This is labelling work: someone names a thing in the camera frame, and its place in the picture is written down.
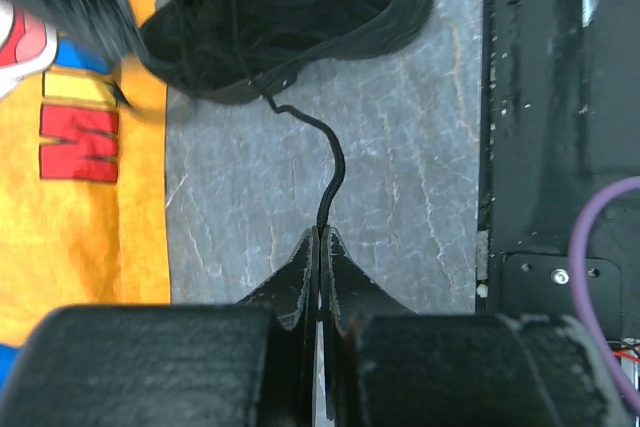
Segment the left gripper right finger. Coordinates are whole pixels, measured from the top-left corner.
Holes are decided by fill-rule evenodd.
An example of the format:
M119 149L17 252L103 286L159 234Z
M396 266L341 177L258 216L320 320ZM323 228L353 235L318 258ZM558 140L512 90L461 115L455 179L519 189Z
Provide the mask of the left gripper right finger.
M320 240L320 299L324 342L327 417L338 418L338 379L344 370L342 341L358 314L414 312L387 293L350 256L337 228L328 226Z

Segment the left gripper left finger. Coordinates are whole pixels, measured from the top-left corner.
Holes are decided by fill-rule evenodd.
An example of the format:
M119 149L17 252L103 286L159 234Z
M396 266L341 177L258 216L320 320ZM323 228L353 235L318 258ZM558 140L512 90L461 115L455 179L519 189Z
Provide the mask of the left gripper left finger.
M259 426L315 424L319 234L303 232L287 262L240 303L273 315L258 400Z

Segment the black shoelace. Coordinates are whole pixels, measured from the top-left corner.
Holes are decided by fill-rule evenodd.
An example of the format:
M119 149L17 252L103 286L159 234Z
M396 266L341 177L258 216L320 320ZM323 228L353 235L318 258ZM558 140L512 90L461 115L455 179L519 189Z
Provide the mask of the black shoelace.
M228 45L231 47L231 54L225 62L240 69L240 85L248 89L250 102L262 100L269 105L274 116L282 114L292 118L288 122L290 132L284 136L281 144L286 148L291 147L294 140L298 141L298 145L292 151L292 161L300 161L311 168L316 175L316 186L323 190L318 198L315 223L315 230L322 233L329 225L332 203L345 179L346 163L343 149L330 126L292 105L276 102L274 94L293 84L299 74L298 69L282 73L273 81L268 81L264 75L255 74L249 69L239 40L238 0L230 2L232 39Z

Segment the black shoe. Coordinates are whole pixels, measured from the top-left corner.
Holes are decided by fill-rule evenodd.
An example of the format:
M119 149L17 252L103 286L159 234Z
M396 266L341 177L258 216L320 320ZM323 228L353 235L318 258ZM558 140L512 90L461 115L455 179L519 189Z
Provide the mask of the black shoe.
M169 0L141 28L144 65L167 85L226 105L275 95L308 64L397 52L434 0Z

